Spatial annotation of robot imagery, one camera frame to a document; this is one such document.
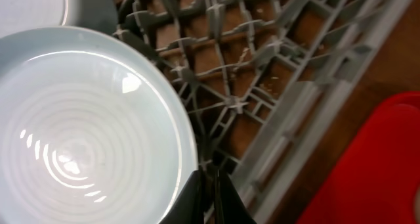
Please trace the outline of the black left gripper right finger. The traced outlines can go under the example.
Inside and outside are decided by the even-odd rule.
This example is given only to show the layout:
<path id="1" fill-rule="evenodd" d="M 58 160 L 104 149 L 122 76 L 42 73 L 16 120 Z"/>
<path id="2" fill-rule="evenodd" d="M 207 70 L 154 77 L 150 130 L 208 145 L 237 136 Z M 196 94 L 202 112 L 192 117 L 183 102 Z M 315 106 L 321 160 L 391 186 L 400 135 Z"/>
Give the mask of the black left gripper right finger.
<path id="1" fill-rule="evenodd" d="M 225 171 L 215 172 L 213 190 L 215 224 L 256 224 Z"/>

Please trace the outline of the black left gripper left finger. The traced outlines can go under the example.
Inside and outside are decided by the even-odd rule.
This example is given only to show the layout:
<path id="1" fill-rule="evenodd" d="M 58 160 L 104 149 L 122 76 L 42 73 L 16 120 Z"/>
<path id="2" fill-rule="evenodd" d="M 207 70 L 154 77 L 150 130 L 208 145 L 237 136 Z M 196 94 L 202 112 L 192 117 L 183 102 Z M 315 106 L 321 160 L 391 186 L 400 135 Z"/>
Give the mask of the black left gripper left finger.
<path id="1" fill-rule="evenodd" d="M 204 224 L 203 172 L 193 171 L 177 200 L 159 224 Z"/>

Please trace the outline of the light blue plate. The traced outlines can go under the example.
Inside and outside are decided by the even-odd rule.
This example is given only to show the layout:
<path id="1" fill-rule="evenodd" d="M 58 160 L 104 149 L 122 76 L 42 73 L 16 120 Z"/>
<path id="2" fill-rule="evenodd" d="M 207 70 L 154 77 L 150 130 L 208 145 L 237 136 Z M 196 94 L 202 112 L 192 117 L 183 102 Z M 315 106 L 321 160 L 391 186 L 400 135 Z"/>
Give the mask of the light blue plate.
<path id="1" fill-rule="evenodd" d="M 159 223 L 197 167 L 184 106 L 136 50 L 75 27 L 1 38 L 2 223 Z"/>

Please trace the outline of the light blue bowl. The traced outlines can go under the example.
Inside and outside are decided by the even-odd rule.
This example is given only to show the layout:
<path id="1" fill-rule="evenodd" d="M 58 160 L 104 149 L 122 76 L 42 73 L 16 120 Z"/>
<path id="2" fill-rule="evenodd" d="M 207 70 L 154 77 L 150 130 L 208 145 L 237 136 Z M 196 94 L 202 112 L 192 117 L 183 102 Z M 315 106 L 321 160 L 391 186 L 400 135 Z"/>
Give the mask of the light blue bowl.
<path id="1" fill-rule="evenodd" d="M 1 0 L 1 37 L 66 23 L 68 0 Z"/>

